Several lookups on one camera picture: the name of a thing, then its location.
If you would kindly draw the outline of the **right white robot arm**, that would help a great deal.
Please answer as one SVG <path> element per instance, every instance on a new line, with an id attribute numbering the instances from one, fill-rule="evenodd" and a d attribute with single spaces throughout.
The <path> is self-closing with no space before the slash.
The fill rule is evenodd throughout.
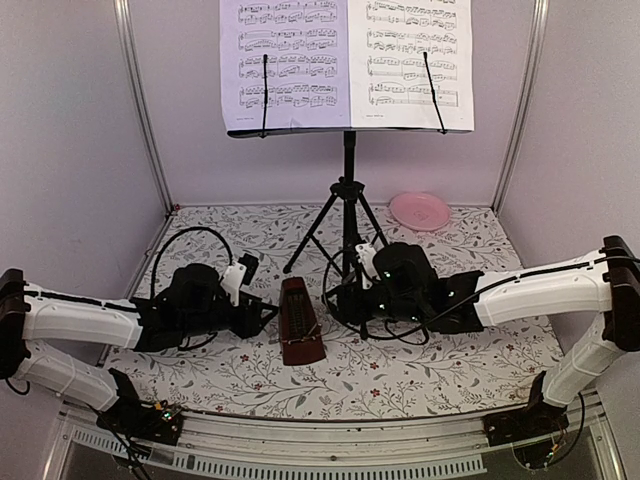
<path id="1" fill-rule="evenodd" d="M 619 236 L 564 262 L 515 271 L 473 270 L 440 277 L 418 245 L 376 250 L 361 243 L 344 252 L 354 270 L 321 299 L 332 317 L 366 337 L 373 319 L 413 323 L 412 333 L 481 332 L 538 316 L 592 312 L 583 337 L 535 380 L 517 427 L 537 436 L 556 410 L 622 355 L 639 349 L 639 260 Z"/>

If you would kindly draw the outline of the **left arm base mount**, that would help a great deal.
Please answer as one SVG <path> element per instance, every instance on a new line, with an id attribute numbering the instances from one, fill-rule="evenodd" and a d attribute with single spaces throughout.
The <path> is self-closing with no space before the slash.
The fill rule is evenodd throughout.
<path id="1" fill-rule="evenodd" d="M 142 401 L 129 377 L 110 368 L 116 384 L 116 402 L 97 414 L 96 425 L 126 438 L 147 440 L 170 446 L 178 444 L 184 417 L 182 407 L 167 400 Z"/>

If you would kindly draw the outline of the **dark red metronome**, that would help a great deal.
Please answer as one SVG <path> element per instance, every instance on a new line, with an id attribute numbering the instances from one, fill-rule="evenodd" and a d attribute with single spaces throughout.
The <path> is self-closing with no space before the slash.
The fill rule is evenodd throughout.
<path id="1" fill-rule="evenodd" d="M 321 327 L 302 277 L 287 278 L 281 284 L 279 338 L 285 366 L 305 366 L 326 358 Z"/>

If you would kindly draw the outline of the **left aluminium frame post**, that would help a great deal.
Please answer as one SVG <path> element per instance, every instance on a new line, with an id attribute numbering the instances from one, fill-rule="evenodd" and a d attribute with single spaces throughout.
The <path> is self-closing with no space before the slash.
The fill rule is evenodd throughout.
<path id="1" fill-rule="evenodd" d="M 166 173 L 162 165 L 144 92 L 143 78 L 135 43 L 133 21 L 131 18 L 130 2 L 127 0 L 114 0 L 113 6 L 116 27 L 127 71 L 128 82 L 132 93 L 136 118 L 141 131 L 142 141 L 152 179 L 165 215 L 170 216 L 174 210 L 174 202 L 170 193 Z"/>

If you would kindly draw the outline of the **front aluminium rail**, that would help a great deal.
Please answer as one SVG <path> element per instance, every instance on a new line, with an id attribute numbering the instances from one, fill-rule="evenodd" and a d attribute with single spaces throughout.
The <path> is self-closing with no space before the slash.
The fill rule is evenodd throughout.
<path id="1" fill-rule="evenodd" d="M 141 469 L 92 413 L 65 403 L 47 479 L 623 479 L 627 473 L 599 395 L 569 408 L 557 460 L 538 464 L 546 437 L 492 445 L 483 413 L 382 421 L 293 421 L 185 414 L 174 446 L 144 443 Z"/>

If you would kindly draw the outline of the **purple sheet music paper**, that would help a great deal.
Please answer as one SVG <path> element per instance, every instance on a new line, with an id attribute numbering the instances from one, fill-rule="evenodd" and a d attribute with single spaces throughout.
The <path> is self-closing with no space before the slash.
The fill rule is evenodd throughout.
<path id="1" fill-rule="evenodd" d="M 230 132 L 351 125 L 345 1 L 223 1 L 221 108 Z"/>

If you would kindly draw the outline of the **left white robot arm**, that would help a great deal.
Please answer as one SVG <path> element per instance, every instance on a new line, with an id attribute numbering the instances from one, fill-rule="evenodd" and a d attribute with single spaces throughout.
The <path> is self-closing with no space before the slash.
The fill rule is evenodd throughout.
<path id="1" fill-rule="evenodd" d="M 156 353 L 178 348 L 193 336 L 228 330 L 241 339 L 258 335 L 277 307 L 245 293 L 246 268 L 224 273 L 204 264 L 177 269 L 167 288 L 149 299 L 101 300 L 29 283 L 19 269 L 1 276 L 1 377 L 38 383 L 85 402 L 128 434 L 148 426 L 127 377 L 88 365 L 51 345 L 70 340 Z"/>

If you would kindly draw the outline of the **black perforated music stand desk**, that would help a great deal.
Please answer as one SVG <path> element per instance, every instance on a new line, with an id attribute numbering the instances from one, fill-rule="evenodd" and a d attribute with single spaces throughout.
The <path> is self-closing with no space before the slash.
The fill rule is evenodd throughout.
<path id="1" fill-rule="evenodd" d="M 228 130 L 226 135 L 233 139 L 266 138 L 269 136 L 312 134 L 312 133 L 334 133 L 334 132 L 419 132 L 438 134 L 466 134 L 471 130 L 441 128 L 410 128 L 410 127 L 313 127 L 313 128 L 279 128 L 279 129 L 250 129 L 250 130 Z"/>

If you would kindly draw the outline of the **black folding tripod stand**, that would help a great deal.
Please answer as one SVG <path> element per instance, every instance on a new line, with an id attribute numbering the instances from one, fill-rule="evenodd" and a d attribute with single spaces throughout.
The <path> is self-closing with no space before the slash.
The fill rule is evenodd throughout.
<path id="1" fill-rule="evenodd" d="M 355 149 L 356 149 L 356 133 L 345 132 L 343 134 L 344 145 L 344 171 L 343 175 L 337 182 L 330 187 L 330 196 L 322 207 L 320 213 L 312 223 L 307 233 L 303 236 L 300 244 L 295 249 L 291 258 L 285 264 L 283 272 L 289 274 L 305 247 L 312 242 L 326 260 L 326 267 L 323 279 L 327 280 L 329 271 L 334 270 L 340 278 L 339 285 L 357 283 L 362 286 L 362 269 L 358 263 L 355 252 L 355 246 L 363 242 L 358 231 L 357 209 L 362 208 L 374 228 L 374 241 L 381 241 L 383 245 L 387 245 L 388 241 L 375 218 L 372 209 L 364 196 L 364 184 L 355 179 Z M 317 238 L 317 231 L 333 207 L 337 200 L 343 202 L 343 226 L 342 226 L 342 248 L 335 254 L 331 255 Z M 322 287 L 321 300 L 327 307 L 327 293 L 331 289 L 326 286 Z M 362 322 L 360 325 L 342 324 L 347 329 L 359 334 L 363 340 L 390 341 L 394 338 L 392 334 L 385 336 L 373 335 L 368 330 L 368 322 Z"/>

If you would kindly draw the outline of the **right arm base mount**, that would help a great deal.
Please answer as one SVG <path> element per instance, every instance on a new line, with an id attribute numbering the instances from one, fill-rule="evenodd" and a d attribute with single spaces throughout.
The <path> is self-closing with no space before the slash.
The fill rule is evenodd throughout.
<path id="1" fill-rule="evenodd" d="M 569 426 L 566 406 L 556 407 L 544 402 L 542 388 L 545 375 L 542 372 L 535 377 L 528 403 L 524 407 L 488 414 L 482 418 L 483 431 L 490 446 L 548 435 Z"/>

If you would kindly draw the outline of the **floral patterned table mat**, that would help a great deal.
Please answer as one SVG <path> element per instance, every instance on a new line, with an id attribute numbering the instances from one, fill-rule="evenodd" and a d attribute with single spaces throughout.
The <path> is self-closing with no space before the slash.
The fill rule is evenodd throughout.
<path id="1" fill-rule="evenodd" d="M 327 313 L 321 292 L 336 283 L 324 257 L 342 244 L 342 211 L 321 224 L 319 244 L 299 258 L 293 251 L 318 213 L 317 206 L 188 207 L 172 219 L 165 252 L 150 265 L 137 293 L 166 287 L 191 263 L 222 268 L 225 248 L 255 255 L 259 269 L 250 291 L 279 299 L 283 269 L 302 276 L 322 329 L 326 356 L 307 366 L 284 364 L 278 325 L 249 340 L 223 332 L 198 338 L 194 350 L 142 354 L 113 348 L 108 367 L 126 373 L 141 397 L 188 409 L 303 420 L 392 419 L 466 413 L 523 403 L 534 377 L 555 365 L 562 351 L 548 319 L 534 317 L 481 333 L 387 339 L 373 323 L 360 339 Z"/>

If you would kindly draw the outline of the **pink plastic plate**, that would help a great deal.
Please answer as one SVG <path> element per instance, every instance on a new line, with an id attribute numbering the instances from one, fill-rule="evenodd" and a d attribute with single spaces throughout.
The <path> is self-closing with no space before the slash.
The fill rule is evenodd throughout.
<path id="1" fill-rule="evenodd" d="M 428 193 L 402 193 L 389 204 L 393 218 L 402 226 L 419 232 L 433 232 L 446 226 L 451 218 L 450 207 Z"/>

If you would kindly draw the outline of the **right aluminium frame post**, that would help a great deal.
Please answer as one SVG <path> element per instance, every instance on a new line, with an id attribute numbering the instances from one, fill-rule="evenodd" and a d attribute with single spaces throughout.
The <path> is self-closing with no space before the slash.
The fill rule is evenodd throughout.
<path id="1" fill-rule="evenodd" d="M 513 124 L 507 142 L 506 153 L 493 196 L 491 209 L 499 216 L 504 209 L 509 186 L 513 178 L 520 148 L 524 138 L 527 118 L 534 94 L 535 82 L 544 49 L 549 16 L 549 0 L 535 0 L 525 58 L 523 77 L 516 104 Z"/>

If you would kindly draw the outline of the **white sheet music paper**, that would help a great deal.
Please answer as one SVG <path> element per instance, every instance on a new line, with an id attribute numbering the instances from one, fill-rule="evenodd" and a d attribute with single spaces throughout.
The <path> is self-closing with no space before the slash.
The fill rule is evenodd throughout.
<path id="1" fill-rule="evenodd" d="M 347 12 L 354 128 L 474 130 L 470 2 L 350 1 Z"/>

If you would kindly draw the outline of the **aluminium frame post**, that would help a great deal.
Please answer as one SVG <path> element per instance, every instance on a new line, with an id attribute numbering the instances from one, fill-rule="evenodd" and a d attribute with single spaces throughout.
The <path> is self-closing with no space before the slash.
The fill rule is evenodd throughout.
<path id="1" fill-rule="evenodd" d="M 516 104 L 513 124 L 507 142 L 506 153 L 493 196 L 491 209 L 499 216 L 504 209 L 509 186 L 513 178 L 520 148 L 524 138 L 527 118 L 534 94 L 535 82 L 544 49 L 549 16 L 549 0 L 535 0 L 525 58 L 523 77 Z"/>
<path id="2" fill-rule="evenodd" d="M 174 202 L 170 193 L 166 173 L 162 165 L 144 92 L 143 78 L 135 43 L 133 21 L 131 18 L 130 2 L 127 0 L 114 0 L 113 6 L 116 27 L 127 71 L 128 82 L 132 93 L 136 118 L 141 131 L 142 141 L 152 179 L 165 215 L 170 216 L 174 210 Z"/>

